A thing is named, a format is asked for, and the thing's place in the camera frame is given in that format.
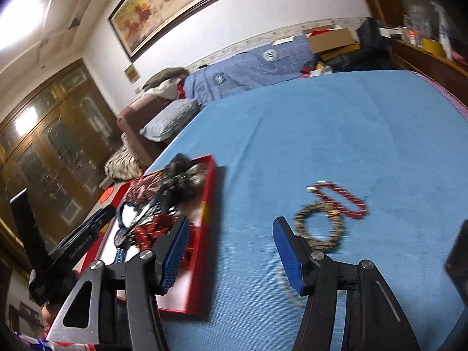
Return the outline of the red polka dot scrunchie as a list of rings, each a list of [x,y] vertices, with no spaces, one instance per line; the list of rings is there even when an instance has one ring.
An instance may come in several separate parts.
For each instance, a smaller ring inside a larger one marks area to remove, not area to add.
[[[172,230],[177,218],[176,215],[158,214],[149,224],[137,226],[133,231],[133,236],[138,249],[140,251],[150,250],[158,238],[168,234]],[[195,227],[190,223],[190,236],[181,263],[182,269],[188,269],[190,267],[194,249],[194,239]]]

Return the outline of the blue striped watch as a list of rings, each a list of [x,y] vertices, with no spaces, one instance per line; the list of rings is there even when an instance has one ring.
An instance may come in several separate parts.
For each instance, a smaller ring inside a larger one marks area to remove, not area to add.
[[[116,248],[114,264],[125,262],[128,248],[136,243],[135,231],[143,224],[149,224],[157,214],[167,214],[170,209],[169,192],[159,190],[147,204],[136,204],[130,200],[123,199],[116,210],[117,232],[113,237],[113,244]],[[123,214],[125,209],[131,209],[134,217],[129,225],[124,223]]]

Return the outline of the red cardboard box tray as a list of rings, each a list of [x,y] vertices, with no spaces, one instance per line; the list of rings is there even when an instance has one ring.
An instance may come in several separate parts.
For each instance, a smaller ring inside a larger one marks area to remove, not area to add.
[[[183,205],[183,215],[190,222],[190,238],[187,243],[186,254],[179,268],[174,285],[166,295],[157,295],[156,300],[159,310],[187,315],[201,314],[205,302],[205,288],[208,287],[208,275],[205,273],[206,265],[211,251],[210,246],[210,208],[214,207],[214,197],[217,179],[217,165],[212,154],[193,159],[195,163],[205,166],[207,176],[202,191],[190,203]],[[127,195],[128,189],[135,181],[146,177],[162,175],[163,170],[156,170],[148,175],[126,181],[120,187],[116,187],[112,204],[115,208]],[[95,259],[101,259],[106,265],[114,261],[117,252],[113,244],[113,237],[117,233],[118,225],[113,218],[104,230],[98,235],[98,240],[87,252],[81,265],[80,273]]]

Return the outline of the red white plaid scrunchie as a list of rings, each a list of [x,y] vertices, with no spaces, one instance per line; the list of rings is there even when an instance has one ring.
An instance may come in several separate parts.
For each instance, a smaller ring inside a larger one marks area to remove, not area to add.
[[[131,181],[123,202],[133,207],[143,207],[159,191],[163,173],[161,171],[150,173]]]

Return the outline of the grey black organza scrunchie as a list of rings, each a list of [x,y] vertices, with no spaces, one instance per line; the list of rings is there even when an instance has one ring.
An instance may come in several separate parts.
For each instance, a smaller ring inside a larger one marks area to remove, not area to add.
[[[205,185],[208,166],[204,162],[195,162],[182,153],[165,166],[159,191],[164,203],[175,207],[187,200],[192,200]]]

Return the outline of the red round stool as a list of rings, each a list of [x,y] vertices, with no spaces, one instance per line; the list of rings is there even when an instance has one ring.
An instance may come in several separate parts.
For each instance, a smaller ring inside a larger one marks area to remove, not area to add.
[[[98,203],[100,204],[108,204],[112,201],[113,196],[115,194],[115,187],[112,185],[107,188],[104,193],[100,196]]]

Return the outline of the floral patterned cushion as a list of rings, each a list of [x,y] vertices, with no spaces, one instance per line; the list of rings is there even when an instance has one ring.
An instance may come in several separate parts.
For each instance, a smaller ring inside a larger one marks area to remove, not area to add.
[[[132,148],[126,133],[121,134],[122,145],[105,165],[106,176],[114,180],[130,181],[144,174],[144,165]]]

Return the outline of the wooden glass door wardrobe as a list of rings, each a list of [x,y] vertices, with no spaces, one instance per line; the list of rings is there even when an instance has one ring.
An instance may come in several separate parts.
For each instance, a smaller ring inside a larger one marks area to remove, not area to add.
[[[117,118],[84,62],[73,62],[1,122],[1,220],[18,232],[10,199],[26,189],[52,250],[97,203],[105,164],[120,145]]]

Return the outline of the blue bed blanket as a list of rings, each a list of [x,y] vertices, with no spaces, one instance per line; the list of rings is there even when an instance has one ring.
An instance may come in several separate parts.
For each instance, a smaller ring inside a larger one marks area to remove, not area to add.
[[[280,289],[272,238],[332,181],[364,201],[333,258],[370,259],[396,295],[420,348],[436,350],[463,311],[444,269],[467,218],[467,120],[407,71],[300,78],[207,105],[153,162],[211,154],[217,259],[209,316],[164,316],[172,350],[290,350],[302,309]]]

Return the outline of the grey pillow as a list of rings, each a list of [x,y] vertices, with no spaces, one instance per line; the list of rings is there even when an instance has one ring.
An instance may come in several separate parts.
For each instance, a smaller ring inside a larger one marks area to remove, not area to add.
[[[140,130],[147,140],[162,143],[173,139],[200,111],[196,99],[172,101]]]

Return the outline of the black phone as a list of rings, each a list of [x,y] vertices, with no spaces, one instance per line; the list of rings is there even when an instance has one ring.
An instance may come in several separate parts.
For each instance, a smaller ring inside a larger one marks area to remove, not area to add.
[[[468,302],[468,220],[464,220],[460,232],[445,262],[445,270],[461,296],[465,306]]]

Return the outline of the blue plaid folded quilt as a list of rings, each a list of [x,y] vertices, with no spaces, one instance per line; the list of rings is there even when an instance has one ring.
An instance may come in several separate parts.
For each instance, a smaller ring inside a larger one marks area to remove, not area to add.
[[[299,78],[315,59],[307,38],[265,44],[200,68],[185,79],[185,97],[208,105],[234,94]]]

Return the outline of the brown cardboard box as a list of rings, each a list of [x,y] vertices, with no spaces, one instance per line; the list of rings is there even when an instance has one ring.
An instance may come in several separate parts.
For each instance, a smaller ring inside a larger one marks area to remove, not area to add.
[[[308,42],[314,54],[325,53],[357,43],[349,29],[332,29],[316,34],[310,36]]]

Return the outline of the wooden side cabinet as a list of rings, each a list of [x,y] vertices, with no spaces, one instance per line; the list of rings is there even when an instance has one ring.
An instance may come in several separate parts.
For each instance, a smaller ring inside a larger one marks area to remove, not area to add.
[[[390,39],[389,46],[395,63],[431,79],[467,107],[467,66],[433,55],[415,45]]]

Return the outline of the yellow round tin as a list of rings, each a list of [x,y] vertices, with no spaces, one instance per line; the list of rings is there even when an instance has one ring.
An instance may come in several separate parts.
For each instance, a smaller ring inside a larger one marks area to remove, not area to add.
[[[421,44],[422,44],[423,50],[426,51],[427,53],[433,54],[435,56],[440,56],[443,58],[446,57],[446,53],[443,49],[443,46],[438,41],[432,40],[429,38],[423,38],[421,40]]]

